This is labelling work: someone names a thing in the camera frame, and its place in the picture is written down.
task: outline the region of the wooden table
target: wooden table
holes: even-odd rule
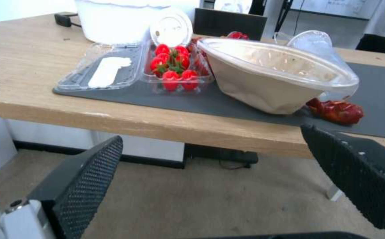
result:
[[[90,44],[80,28],[57,26],[53,15],[0,22],[0,117],[311,157],[295,126],[53,94],[52,88],[74,69]],[[385,66],[382,53],[338,51],[349,62]],[[367,138],[385,145],[385,138]]]

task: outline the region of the cherry tomato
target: cherry tomato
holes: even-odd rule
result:
[[[165,44],[160,44],[155,49],[155,55],[158,56],[160,53],[170,54],[170,48],[167,45],[165,45]]]
[[[186,91],[193,91],[198,86],[197,73],[193,70],[184,71],[182,81],[182,86]]]
[[[161,77],[167,71],[167,63],[160,57],[155,57],[150,63],[151,71],[157,76]]]
[[[204,56],[199,55],[194,61],[195,69],[200,73],[200,76],[208,76],[209,75],[209,71],[207,71],[207,68],[203,64],[203,61],[205,61],[205,60],[206,59]]]
[[[179,85],[179,75],[175,71],[166,71],[163,74],[163,87],[167,91],[175,91]]]
[[[186,49],[185,47],[179,45],[177,47],[174,48],[175,50],[177,50],[177,54],[178,55],[186,55],[186,56],[189,56],[189,51],[188,49]]]
[[[248,36],[242,32],[231,32],[227,35],[227,38],[248,40]]]
[[[158,54],[156,57],[159,57],[163,60],[163,62],[167,63],[168,64],[168,61],[170,59],[170,55],[167,54],[167,53],[160,53]]]
[[[176,56],[176,62],[180,63],[183,70],[186,70],[189,67],[189,56],[180,54],[180,55]]]

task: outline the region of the plastic clamshell container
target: plastic clamshell container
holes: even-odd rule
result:
[[[58,82],[59,91],[86,91],[99,89],[121,89],[132,85],[139,77],[143,64],[144,46],[142,44],[104,45],[95,43],[85,53],[74,71]],[[130,59],[130,65],[117,70],[114,81],[105,87],[91,87],[89,81],[101,61],[107,57]]]
[[[156,46],[152,41],[149,41],[144,47],[143,77],[140,78],[141,81],[148,83],[148,86],[153,92],[157,94],[199,94],[208,84],[214,81],[212,71],[210,70],[206,59],[199,53],[197,46],[191,44],[188,47],[189,49],[192,49],[190,52],[190,64],[188,69],[195,70],[197,76],[193,77],[193,79],[179,79],[175,85],[164,84],[163,79],[153,74],[150,68],[150,63],[155,57],[155,48]]]
[[[104,44],[150,39],[149,25],[167,0],[76,0],[85,37]]]
[[[271,114],[292,114],[324,91],[358,84],[352,73],[291,47],[209,38],[198,48],[207,53],[223,93]]]

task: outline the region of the gray table mat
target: gray table mat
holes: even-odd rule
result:
[[[147,83],[137,81],[119,90],[58,91],[56,94],[106,100],[206,115],[263,121],[299,126],[315,124],[329,130],[385,137],[385,67],[350,63],[361,80],[360,87],[350,102],[363,107],[365,117],[358,124],[343,126],[314,117],[308,109],[293,115],[271,115],[252,108],[223,94],[217,83],[210,84],[199,95],[154,94]]]

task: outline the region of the beige carpet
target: beige carpet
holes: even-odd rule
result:
[[[0,170],[0,208],[25,196],[65,155],[21,150]],[[261,157],[229,171],[210,159],[186,169],[121,162],[82,238],[193,238],[347,231],[385,239],[346,197],[331,202],[315,160]]]

